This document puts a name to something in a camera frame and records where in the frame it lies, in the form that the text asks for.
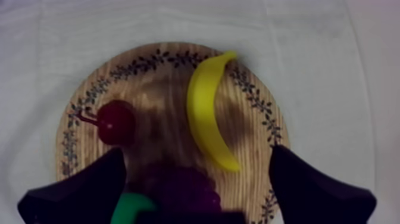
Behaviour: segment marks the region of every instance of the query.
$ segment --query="white tablecloth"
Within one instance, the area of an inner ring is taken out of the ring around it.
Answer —
[[[160,41],[237,51],[276,98],[294,152],[375,191],[375,76],[364,72],[355,16],[342,0],[0,1],[0,223],[22,223],[20,197],[55,180],[55,131],[80,82],[111,57]]]

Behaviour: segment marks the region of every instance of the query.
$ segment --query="green object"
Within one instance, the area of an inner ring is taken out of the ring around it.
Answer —
[[[141,211],[154,211],[154,203],[146,196],[122,193],[111,218],[111,224],[134,224]]]

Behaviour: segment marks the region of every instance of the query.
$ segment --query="cherry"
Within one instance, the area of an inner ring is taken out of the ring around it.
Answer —
[[[77,117],[98,128],[102,142],[108,145],[131,145],[135,134],[136,119],[133,107],[125,101],[113,100],[103,105],[97,112],[96,120],[83,117],[82,111]]]

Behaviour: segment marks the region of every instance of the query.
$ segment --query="wooden plate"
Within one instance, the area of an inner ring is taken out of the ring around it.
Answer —
[[[191,43],[140,46],[109,60],[77,89],[62,115],[57,133],[57,180],[63,180],[110,149],[96,128],[80,122],[113,99],[132,103],[138,131],[134,149],[125,150],[127,181],[137,171],[160,160],[201,167],[217,185],[224,209],[246,211],[255,223],[268,223],[278,205],[271,189],[270,144],[289,147],[283,117],[269,90],[246,67],[232,61],[217,90],[215,111],[221,134],[239,160],[239,173],[225,172],[197,149],[186,118],[186,90],[195,67],[219,52]]]

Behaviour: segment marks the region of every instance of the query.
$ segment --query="toy banana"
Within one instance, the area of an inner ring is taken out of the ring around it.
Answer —
[[[236,53],[229,51],[200,63],[190,79],[186,98],[190,131],[195,142],[204,154],[229,171],[238,171],[240,166],[218,129],[214,100],[225,65],[234,58]]]

